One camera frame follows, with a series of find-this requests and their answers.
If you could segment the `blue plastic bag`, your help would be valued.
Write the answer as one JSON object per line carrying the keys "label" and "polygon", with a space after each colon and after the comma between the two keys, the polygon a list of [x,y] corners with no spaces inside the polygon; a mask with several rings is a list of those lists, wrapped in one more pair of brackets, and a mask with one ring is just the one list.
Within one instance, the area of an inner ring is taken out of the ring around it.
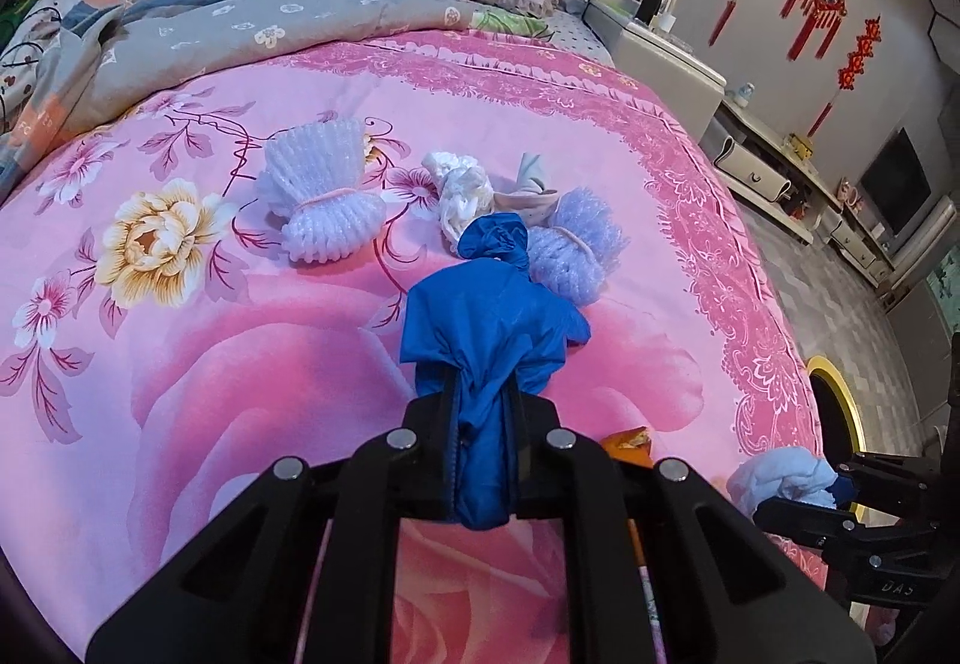
{"label": "blue plastic bag", "polygon": [[415,366],[420,396],[464,385],[469,443],[462,458],[462,500],[473,531],[500,527],[511,511],[511,451],[506,393],[544,391],[566,349],[590,339],[583,313],[534,283],[527,226],[512,212],[475,219],[455,249],[460,261],[407,293],[400,360]]}

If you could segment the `white plastic wrap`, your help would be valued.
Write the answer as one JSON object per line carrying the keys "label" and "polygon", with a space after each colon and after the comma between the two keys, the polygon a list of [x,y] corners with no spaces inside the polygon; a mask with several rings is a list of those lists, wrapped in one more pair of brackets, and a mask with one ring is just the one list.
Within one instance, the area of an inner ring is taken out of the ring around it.
{"label": "white plastic wrap", "polygon": [[480,215],[493,211],[490,177],[475,157],[454,152],[430,152],[421,165],[438,191],[439,228],[455,250],[466,228]]}

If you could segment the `large white foam net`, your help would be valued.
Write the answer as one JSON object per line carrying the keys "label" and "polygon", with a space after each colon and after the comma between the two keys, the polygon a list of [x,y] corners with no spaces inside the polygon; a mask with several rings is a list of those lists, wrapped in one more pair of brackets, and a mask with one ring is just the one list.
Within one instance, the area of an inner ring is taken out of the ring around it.
{"label": "large white foam net", "polygon": [[370,244],[386,222],[386,201],[363,188],[363,121],[314,121],[270,137],[257,175],[260,198],[281,221],[293,263],[327,265]]}

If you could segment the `yellow rimmed trash bin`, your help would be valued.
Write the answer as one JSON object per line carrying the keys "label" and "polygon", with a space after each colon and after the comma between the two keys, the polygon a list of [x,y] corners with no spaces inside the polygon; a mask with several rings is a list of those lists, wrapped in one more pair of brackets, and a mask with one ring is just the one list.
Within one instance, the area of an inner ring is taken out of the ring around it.
{"label": "yellow rimmed trash bin", "polygon": [[832,464],[839,464],[866,448],[861,412],[838,366],[825,355],[812,355],[805,368],[820,419],[823,453]]}

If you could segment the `orange snack wrapper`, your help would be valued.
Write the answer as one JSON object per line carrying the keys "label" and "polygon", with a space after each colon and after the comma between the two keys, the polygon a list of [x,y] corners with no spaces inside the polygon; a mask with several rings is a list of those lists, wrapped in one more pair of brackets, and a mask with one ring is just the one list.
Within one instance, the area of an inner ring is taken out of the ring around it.
{"label": "orange snack wrapper", "polygon": [[615,461],[633,466],[652,467],[652,438],[646,427],[631,428],[602,438],[602,448]]}

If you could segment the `purple foam net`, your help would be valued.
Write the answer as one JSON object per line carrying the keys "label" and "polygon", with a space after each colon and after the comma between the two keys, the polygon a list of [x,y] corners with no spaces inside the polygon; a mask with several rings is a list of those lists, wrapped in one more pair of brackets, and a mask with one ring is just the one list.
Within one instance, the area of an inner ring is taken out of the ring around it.
{"label": "purple foam net", "polygon": [[626,245],[604,199],[589,188],[574,188],[543,226],[527,231],[530,279],[578,307],[594,304]]}

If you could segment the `beige grey sock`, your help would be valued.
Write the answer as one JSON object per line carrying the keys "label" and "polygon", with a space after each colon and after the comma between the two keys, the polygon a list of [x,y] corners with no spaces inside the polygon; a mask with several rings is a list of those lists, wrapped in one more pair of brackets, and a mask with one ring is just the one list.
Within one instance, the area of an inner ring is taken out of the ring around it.
{"label": "beige grey sock", "polygon": [[544,226],[562,195],[547,185],[542,155],[524,152],[511,187],[493,193],[496,212],[512,212],[528,227]]}

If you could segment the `pink floral bedspread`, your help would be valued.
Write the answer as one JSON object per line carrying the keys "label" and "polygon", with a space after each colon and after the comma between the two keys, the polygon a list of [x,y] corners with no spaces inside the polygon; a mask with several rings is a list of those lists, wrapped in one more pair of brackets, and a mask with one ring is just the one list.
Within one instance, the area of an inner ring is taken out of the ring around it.
{"label": "pink floral bedspread", "polygon": [[[381,235],[293,265],[260,202],[275,134],[359,120]],[[345,458],[398,422],[407,293],[451,258],[421,162],[524,154],[599,194],[626,248],[547,393],[590,438],[644,427],[724,483],[822,432],[727,188],[640,81],[562,50],[421,32],[327,43],[151,95],[36,167],[2,209],[2,549],[81,653],[274,459]]]}

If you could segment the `white tv console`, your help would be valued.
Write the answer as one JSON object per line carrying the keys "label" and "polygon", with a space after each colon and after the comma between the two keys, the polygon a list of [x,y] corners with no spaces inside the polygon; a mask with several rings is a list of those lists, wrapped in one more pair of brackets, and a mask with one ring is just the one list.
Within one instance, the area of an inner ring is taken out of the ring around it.
{"label": "white tv console", "polygon": [[784,232],[805,245],[832,244],[874,289],[889,279],[889,253],[788,137],[723,98],[701,147],[732,193]]}

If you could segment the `black television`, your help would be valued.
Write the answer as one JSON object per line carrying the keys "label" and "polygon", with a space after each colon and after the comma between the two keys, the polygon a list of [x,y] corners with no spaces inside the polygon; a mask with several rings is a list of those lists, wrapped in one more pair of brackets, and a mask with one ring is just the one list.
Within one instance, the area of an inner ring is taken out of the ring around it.
{"label": "black television", "polygon": [[926,172],[905,128],[900,128],[859,180],[885,229],[900,233],[931,196]]}

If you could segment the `white bedside cabinet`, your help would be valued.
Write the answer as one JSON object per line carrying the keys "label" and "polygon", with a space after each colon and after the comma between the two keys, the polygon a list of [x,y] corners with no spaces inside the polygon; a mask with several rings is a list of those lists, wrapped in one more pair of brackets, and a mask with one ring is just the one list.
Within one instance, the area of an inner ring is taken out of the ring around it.
{"label": "white bedside cabinet", "polygon": [[700,141],[727,82],[672,34],[677,0],[589,0],[584,22],[615,68],[641,82]]}

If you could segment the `grey floral quilt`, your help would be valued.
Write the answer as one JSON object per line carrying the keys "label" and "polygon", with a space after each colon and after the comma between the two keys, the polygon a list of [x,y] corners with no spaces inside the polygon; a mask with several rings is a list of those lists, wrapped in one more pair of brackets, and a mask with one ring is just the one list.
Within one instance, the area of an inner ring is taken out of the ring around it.
{"label": "grey floral quilt", "polygon": [[322,43],[413,31],[539,37],[545,22],[470,0],[143,0],[78,4],[37,61],[31,95],[2,136],[8,198],[55,149],[158,91]]}

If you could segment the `red chinese knot decoration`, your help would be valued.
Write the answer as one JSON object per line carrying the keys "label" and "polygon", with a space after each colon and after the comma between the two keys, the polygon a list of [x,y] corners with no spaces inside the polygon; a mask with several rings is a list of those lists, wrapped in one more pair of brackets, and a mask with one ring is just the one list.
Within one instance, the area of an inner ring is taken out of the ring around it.
{"label": "red chinese knot decoration", "polygon": [[786,0],[779,15],[782,19],[788,19],[794,10],[802,14],[802,24],[786,53],[786,59],[797,61],[815,32],[823,32],[823,35],[814,56],[816,59],[825,58],[848,14],[846,0]]}

